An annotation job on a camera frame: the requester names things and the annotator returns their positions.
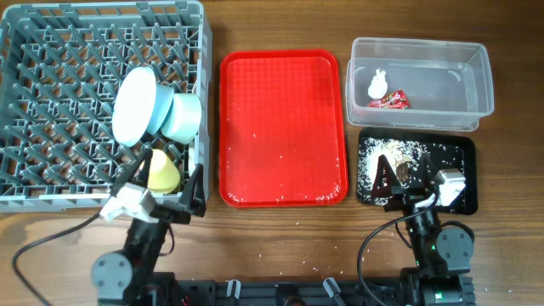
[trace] red tray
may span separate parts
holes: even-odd
[[[221,63],[219,192],[234,207],[331,205],[348,192],[338,63],[325,50]]]

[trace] red candy wrapper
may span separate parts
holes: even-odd
[[[406,98],[405,92],[399,89],[381,99],[372,100],[367,107],[402,110],[410,107],[410,101]]]

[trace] clear plastic container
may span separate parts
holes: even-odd
[[[409,109],[366,107],[376,69]],[[490,61],[480,43],[357,38],[346,79],[348,121],[357,126],[473,131],[494,110]]]

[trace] dish rack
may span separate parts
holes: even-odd
[[[199,2],[14,5],[0,43],[0,213],[104,205],[115,176],[146,147],[164,150],[183,172],[179,192],[157,202],[180,197],[188,145],[146,134],[128,148],[111,131],[121,81],[143,65],[176,93],[200,98],[195,162],[209,196],[212,31]]]

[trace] wooden table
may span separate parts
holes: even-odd
[[[479,210],[456,219],[476,233],[471,276],[480,305],[544,304],[544,2],[542,1],[238,1],[204,3],[213,32],[209,99],[212,197],[205,218],[175,225],[175,252],[157,271],[179,279],[224,281],[355,279],[365,235],[397,218],[355,199],[359,127],[344,120],[350,190],[334,207],[238,210],[218,196],[219,63],[252,49],[325,48],[340,64],[342,85],[356,37],[405,37],[483,43],[495,85],[495,112],[470,137],[478,151]],[[81,223],[92,210],[0,216],[0,304],[36,304],[14,277],[14,252],[37,238]],[[20,267],[54,304],[95,304],[90,266],[122,246],[127,220],[96,221],[31,250]],[[365,255],[367,275],[397,275],[414,264],[387,230]]]

